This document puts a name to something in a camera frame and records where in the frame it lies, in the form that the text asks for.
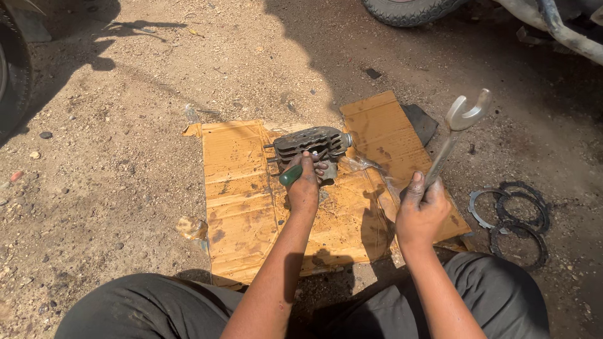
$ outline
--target dirty hand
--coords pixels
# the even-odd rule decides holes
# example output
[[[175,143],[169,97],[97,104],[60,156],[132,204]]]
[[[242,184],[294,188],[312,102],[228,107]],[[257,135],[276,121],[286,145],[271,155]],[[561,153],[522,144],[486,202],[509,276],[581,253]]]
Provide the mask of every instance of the dirty hand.
[[[442,222],[450,214],[452,205],[444,194],[442,179],[425,190],[425,176],[420,171],[412,175],[406,195],[400,202],[396,216],[396,231],[402,247],[431,248]]]
[[[304,151],[303,154],[296,155],[290,161],[286,170],[298,164],[301,164],[303,172],[299,179],[287,186],[291,213],[303,213],[314,216],[318,210],[319,178],[316,175],[322,176],[324,174],[323,170],[327,169],[327,165],[318,162],[317,156],[310,155],[310,152]]]

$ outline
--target wrench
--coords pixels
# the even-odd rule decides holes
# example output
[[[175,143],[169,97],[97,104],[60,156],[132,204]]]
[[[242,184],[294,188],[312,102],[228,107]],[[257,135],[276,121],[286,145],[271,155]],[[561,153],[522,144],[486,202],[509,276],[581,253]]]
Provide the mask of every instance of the wrench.
[[[454,150],[454,146],[456,146],[461,135],[463,135],[463,132],[475,125],[476,122],[488,113],[491,103],[492,92],[484,88],[479,94],[478,102],[471,110],[467,111],[467,98],[464,95],[458,97],[452,104],[446,115],[446,124],[450,129],[450,135],[431,165],[429,172],[425,175],[425,188],[434,183],[442,167],[444,167],[446,159],[452,153],[452,150]]]

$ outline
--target screwdriver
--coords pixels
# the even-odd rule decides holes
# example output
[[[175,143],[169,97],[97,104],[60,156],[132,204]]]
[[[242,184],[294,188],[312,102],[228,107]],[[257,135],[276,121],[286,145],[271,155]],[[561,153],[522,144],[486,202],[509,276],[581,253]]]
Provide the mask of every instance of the screwdriver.
[[[283,186],[289,186],[302,175],[302,172],[303,168],[301,165],[294,165],[280,175],[279,182]]]

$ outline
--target motorcycle tire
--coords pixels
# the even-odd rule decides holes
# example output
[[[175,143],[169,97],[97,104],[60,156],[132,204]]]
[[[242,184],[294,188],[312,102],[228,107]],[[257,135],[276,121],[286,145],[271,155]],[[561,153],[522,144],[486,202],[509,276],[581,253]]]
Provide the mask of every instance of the motorcycle tire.
[[[25,116],[31,94],[27,45],[12,15],[0,0],[0,142]]]
[[[377,20],[396,27],[414,27],[435,21],[468,0],[362,0]]]

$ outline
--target dirt ground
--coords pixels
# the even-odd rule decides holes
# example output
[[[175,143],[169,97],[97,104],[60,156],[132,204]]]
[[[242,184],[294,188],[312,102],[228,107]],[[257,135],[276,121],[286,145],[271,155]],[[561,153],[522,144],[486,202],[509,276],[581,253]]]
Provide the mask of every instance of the dirt ground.
[[[444,182],[482,252],[488,232],[467,212],[469,193],[504,180],[540,190],[552,203],[550,258],[532,276],[552,337],[603,337],[600,66],[518,42],[521,23],[487,5],[402,30],[349,0],[36,3],[54,40],[30,45],[32,118],[0,148],[0,185],[24,172],[0,191],[0,338],[51,338],[79,298],[125,274],[207,281],[204,252],[173,231],[181,215],[204,215],[201,144],[180,136],[187,103],[220,111],[199,112],[202,122],[342,127],[339,106],[392,89],[440,123],[427,146],[436,153],[451,103],[483,87],[494,107],[457,145]],[[489,198],[479,210],[495,223]],[[505,244],[514,261],[534,252]],[[380,271],[403,274],[375,263],[304,278],[294,312],[360,297],[384,284]]]

